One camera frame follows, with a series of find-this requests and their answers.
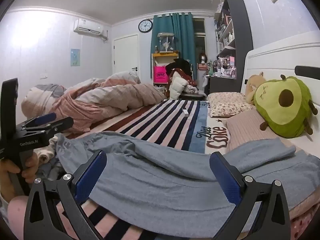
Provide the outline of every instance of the door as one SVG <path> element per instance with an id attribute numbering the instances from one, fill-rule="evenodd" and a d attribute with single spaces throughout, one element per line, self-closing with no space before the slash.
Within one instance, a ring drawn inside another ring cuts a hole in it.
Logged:
<path id="1" fill-rule="evenodd" d="M 117 38 L 113 45 L 113 73 L 136 71 L 140 77 L 138 34 Z"/>

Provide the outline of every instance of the black clock frame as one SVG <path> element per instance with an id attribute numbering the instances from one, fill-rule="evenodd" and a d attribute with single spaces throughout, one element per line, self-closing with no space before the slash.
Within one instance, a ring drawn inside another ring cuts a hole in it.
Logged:
<path id="1" fill-rule="evenodd" d="M 151 22 L 151 28 L 150 28 L 150 30 L 148 30 L 148 31 L 146 31 L 146 32 L 144 32 L 144 31 L 140 30 L 140 28 L 139 28 L 139 27 L 140 27 L 140 24 L 141 24 L 142 22 L 144 22 L 144 21 Z M 152 22 L 150 19 L 142 20 L 142 21 L 141 21 L 141 22 L 139 22 L 139 24 L 138 24 L 138 29 L 139 29 L 139 31 L 140 31 L 141 33 L 148 33 L 148 32 L 151 32 L 152 28 L 153 28 L 153 22 Z"/>

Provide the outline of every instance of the white headboard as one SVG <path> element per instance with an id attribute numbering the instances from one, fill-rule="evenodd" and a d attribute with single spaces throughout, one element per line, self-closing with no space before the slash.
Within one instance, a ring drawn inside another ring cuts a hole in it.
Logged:
<path id="1" fill-rule="evenodd" d="M 249 51 L 245 60 L 241 92 L 245 92 L 245 80 L 254 74 L 262 71 L 266 80 L 281 79 L 281 74 L 286 77 L 297 76 L 294 72 L 297 65 L 320 67 L 320 31 L 302 33 Z M 312 115 L 310 119 L 313 135 L 303 133 L 291 141 L 320 158 L 320 80 L 301 76 L 297 78 L 309 87 L 319 113 L 317 116 Z"/>

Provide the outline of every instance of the green plush toy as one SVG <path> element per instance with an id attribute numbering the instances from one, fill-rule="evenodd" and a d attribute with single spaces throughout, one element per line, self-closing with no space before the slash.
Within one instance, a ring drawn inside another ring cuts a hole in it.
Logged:
<path id="1" fill-rule="evenodd" d="M 304 130 L 311 135 L 308 118 L 311 111 L 316 115 L 318 110 L 312 103 L 309 88 L 296 77 L 281 75 L 281 78 L 269 80 L 256 90 L 254 105 L 266 120 L 260 129 L 264 131 L 269 126 L 285 138 L 297 137 Z"/>

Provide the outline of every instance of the air conditioner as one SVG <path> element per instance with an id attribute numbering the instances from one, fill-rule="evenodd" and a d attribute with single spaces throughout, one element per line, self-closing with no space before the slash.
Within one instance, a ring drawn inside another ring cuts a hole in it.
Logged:
<path id="1" fill-rule="evenodd" d="M 75 28 L 73 29 L 73 31 L 77 33 L 87 33 L 98 36 L 102 34 L 103 26 L 92 21 L 78 19 L 75 22 Z"/>

